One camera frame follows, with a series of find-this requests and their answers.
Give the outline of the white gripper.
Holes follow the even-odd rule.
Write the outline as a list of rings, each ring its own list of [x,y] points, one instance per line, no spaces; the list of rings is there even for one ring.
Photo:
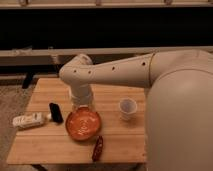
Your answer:
[[[89,84],[71,86],[69,97],[74,110],[79,107],[91,107],[93,103],[93,92]]]

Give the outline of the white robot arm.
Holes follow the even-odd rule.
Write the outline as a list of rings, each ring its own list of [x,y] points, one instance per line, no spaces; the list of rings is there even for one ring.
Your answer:
[[[213,53],[157,52],[98,65],[80,54],[59,75],[77,104],[91,100],[92,84],[147,89],[148,171],[213,171]]]

